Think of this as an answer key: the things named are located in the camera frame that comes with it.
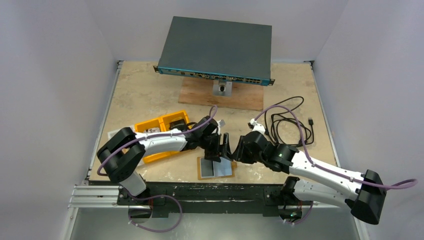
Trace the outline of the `dark card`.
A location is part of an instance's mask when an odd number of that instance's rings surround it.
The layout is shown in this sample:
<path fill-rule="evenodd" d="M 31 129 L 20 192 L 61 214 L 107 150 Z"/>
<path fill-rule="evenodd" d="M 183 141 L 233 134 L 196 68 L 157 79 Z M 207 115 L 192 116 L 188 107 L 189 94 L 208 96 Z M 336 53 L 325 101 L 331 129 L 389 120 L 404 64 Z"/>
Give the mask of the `dark card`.
<path fill-rule="evenodd" d="M 213 161 L 201 158 L 200 159 L 200 176 L 202 178 L 211 178 L 214 176 Z"/>

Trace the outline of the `tan leather card holder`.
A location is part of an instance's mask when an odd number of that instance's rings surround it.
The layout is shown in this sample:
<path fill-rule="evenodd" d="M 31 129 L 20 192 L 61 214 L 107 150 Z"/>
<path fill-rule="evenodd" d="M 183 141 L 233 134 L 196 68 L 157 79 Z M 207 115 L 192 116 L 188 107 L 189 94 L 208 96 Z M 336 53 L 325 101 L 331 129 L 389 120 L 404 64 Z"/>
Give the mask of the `tan leather card holder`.
<path fill-rule="evenodd" d="M 205 159 L 204 157 L 197 158 L 197 179 L 198 180 L 209 180 L 209 179 L 221 179 L 221 178 L 232 178 L 235 176 L 235 170 L 237 163 L 234 161 L 221 158 L 221 162 L 213 161 L 214 176 L 209 178 L 201 177 L 200 160 Z"/>

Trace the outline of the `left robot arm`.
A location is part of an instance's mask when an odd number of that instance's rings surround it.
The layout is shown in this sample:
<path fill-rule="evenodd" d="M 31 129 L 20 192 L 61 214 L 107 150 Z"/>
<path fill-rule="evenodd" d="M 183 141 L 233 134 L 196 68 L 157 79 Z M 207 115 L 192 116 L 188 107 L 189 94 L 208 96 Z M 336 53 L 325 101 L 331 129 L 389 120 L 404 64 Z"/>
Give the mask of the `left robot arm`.
<path fill-rule="evenodd" d="M 227 133 L 221 134 L 220 130 L 220 124 L 209 115 L 197 123 L 176 123 L 171 125 L 169 131 L 157 133 L 134 132 L 130 127 L 124 127 L 97 151 L 96 156 L 100 161 L 97 173 L 121 185 L 129 192 L 132 201 L 142 205 L 148 201 L 149 191 L 136 168 L 144 157 L 201 148 L 206 160 L 231 161 L 229 136 Z"/>

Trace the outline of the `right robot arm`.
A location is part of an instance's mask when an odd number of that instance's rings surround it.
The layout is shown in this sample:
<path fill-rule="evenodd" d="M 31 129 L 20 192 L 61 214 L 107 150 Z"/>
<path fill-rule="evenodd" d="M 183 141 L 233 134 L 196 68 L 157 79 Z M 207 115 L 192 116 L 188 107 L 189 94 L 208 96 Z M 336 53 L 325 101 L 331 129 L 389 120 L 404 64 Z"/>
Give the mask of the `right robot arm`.
<path fill-rule="evenodd" d="M 305 151 L 293 146 L 273 144 L 258 131 L 239 138 L 232 158 L 245 164 L 262 163 L 274 172 L 313 180 L 330 188 L 333 199 L 349 207 L 355 218 L 371 225 L 380 222 L 387 191 L 380 175 L 373 170 L 361 173 L 307 157 Z"/>

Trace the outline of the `yellow bin with black cards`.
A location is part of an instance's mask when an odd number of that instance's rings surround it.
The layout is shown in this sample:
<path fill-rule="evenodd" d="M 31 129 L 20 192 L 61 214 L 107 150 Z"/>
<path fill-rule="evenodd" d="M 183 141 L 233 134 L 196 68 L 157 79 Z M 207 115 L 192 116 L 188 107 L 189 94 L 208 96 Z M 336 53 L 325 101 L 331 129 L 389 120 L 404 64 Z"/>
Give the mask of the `yellow bin with black cards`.
<path fill-rule="evenodd" d="M 161 132 L 167 132 L 171 130 L 171 127 L 174 127 L 176 124 L 189 122 L 189 117 L 185 110 L 180 110 L 165 114 L 159 117 L 159 125 Z"/>

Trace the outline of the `black VIP card stack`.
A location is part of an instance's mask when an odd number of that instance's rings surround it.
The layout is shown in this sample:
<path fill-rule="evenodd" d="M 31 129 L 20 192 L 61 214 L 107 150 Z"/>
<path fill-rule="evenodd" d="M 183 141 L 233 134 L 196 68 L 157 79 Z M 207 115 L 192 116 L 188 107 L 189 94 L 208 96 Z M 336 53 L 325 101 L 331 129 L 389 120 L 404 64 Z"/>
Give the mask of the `black VIP card stack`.
<path fill-rule="evenodd" d="M 180 130 L 180 131 L 185 131 L 188 129 L 187 127 L 187 123 L 184 119 L 179 119 L 179 120 L 175 120 L 169 123 L 169 129 L 170 130 Z"/>

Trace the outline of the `yellow bin with silver cards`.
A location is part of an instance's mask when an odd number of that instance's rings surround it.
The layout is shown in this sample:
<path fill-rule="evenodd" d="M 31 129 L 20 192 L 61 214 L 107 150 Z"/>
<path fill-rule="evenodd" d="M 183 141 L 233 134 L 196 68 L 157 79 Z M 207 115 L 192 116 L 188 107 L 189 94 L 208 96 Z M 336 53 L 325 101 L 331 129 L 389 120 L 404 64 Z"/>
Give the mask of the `yellow bin with silver cards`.
<path fill-rule="evenodd" d="M 136 132 L 143 133 L 144 130 L 149 129 L 149 128 L 154 128 L 154 127 L 160 128 L 160 121 L 159 121 L 159 118 L 154 118 L 154 119 L 151 119 L 151 120 L 136 123 L 134 125 L 134 127 L 135 127 Z M 145 156 L 143 158 L 143 162 L 145 164 L 149 164 L 149 163 L 167 158 L 168 156 L 169 156 L 168 152 L 151 154 L 151 155 Z"/>

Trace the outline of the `silver VIP card stack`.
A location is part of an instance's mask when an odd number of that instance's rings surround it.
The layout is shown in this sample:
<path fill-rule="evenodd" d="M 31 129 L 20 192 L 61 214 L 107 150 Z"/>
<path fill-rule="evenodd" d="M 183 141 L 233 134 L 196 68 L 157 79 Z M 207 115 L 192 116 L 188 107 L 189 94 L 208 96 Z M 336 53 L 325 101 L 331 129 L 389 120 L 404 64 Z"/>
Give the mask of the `silver VIP card stack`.
<path fill-rule="evenodd" d="M 154 134 L 154 133 L 160 133 L 161 129 L 159 127 L 152 127 L 152 128 L 147 128 L 143 131 L 143 133 L 145 134 Z"/>

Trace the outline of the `wooden board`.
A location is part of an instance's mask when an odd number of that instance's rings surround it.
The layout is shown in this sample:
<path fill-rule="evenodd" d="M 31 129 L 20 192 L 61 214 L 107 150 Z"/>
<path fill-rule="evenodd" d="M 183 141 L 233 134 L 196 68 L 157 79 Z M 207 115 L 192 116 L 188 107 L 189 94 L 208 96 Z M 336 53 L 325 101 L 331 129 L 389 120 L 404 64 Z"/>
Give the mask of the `wooden board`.
<path fill-rule="evenodd" d="M 262 111 L 264 87 L 245 83 L 223 84 L 216 81 L 185 77 L 178 102 L 238 110 Z"/>

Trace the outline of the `white plastic tray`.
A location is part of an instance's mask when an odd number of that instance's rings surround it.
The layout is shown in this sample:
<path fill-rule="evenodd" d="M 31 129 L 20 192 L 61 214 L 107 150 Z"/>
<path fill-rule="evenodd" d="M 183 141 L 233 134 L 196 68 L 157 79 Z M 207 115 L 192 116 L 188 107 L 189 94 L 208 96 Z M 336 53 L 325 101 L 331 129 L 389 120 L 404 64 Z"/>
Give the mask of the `white plastic tray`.
<path fill-rule="evenodd" d="M 128 128 L 131 128 L 131 130 L 134 132 L 135 131 L 135 126 L 134 125 L 129 125 L 128 126 Z M 119 129 L 115 129 L 115 130 L 112 130 L 112 131 L 109 131 L 108 133 L 107 133 L 107 138 L 108 138 L 108 140 L 110 140 L 114 135 L 116 135 L 119 131 L 120 131 L 121 129 L 119 128 Z"/>

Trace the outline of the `metal switch stand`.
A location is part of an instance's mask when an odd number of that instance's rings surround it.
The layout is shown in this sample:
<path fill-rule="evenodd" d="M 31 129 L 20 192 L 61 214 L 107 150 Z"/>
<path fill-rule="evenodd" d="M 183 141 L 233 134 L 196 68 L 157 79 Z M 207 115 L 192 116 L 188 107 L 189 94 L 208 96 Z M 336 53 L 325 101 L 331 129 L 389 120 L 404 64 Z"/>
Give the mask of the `metal switch stand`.
<path fill-rule="evenodd" d="M 233 83 L 231 81 L 214 80 L 212 93 L 215 96 L 231 97 Z"/>

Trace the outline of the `blue network switch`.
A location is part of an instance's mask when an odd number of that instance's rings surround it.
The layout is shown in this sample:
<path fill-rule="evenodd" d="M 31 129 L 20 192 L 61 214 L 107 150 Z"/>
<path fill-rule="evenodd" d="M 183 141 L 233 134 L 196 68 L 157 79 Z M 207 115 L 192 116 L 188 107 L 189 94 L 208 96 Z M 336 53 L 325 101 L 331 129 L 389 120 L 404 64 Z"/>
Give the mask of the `blue network switch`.
<path fill-rule="evenodd" d="M 154 71 L 272 86 L 272 26 L 174 16 Z"/>

